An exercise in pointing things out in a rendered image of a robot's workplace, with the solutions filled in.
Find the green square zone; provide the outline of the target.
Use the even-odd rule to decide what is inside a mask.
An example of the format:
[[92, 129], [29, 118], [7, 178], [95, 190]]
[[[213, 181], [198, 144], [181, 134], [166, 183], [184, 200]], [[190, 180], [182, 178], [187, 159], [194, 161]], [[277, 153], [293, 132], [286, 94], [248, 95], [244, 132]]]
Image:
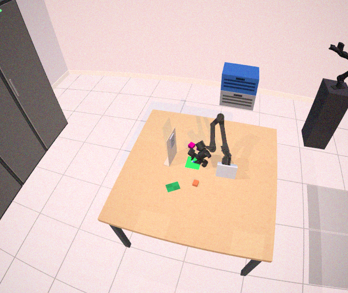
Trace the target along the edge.
[[192, 163], [192, 162], [191, 162], [191, 161], [197, 161], [197, 159], [196, 159], [196, 158], [194, 158], [193, 160], [191, 160], [191, 159], [192, 159], [192, 158], [188, 156], [188, 159], [187, 159], [187, 162], [186, 162], [185, 167], [186, 167], [186, 168], [192, 168], [192, 169], [199, 170], [200, 164]]

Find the green square patch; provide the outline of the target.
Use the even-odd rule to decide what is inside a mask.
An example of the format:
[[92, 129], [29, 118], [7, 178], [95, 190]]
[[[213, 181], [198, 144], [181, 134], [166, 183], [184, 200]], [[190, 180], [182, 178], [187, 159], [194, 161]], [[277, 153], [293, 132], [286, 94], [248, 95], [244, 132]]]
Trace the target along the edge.
[[168, 193], [180, 189], [178, 181], [170, 183], [170, 184], [166, 184], [165, 186]]

